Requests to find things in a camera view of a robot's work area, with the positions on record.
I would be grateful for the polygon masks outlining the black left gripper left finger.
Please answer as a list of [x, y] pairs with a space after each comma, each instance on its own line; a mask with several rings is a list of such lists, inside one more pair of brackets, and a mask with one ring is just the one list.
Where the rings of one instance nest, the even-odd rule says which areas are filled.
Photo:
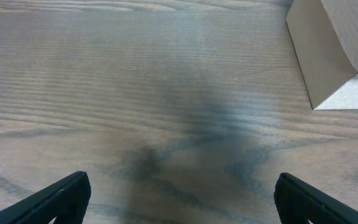
[[86, 172], [77, 171], [0, 211], [0, 224], [82, 224], [91, 197]]

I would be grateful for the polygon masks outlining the brown cardboard box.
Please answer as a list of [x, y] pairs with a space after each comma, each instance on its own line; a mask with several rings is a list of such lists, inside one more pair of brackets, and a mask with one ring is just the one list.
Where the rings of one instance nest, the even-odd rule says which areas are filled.
[[294, 0], [286, 22], [312, 108], [358, 109], [358, 0]]

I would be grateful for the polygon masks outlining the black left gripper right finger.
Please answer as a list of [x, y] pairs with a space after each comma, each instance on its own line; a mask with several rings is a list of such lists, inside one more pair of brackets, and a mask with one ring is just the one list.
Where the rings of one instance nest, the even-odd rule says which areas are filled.
[[280, 174], [274, 201], [282, 224], [358, 224], [358, 211], [287, 172]]

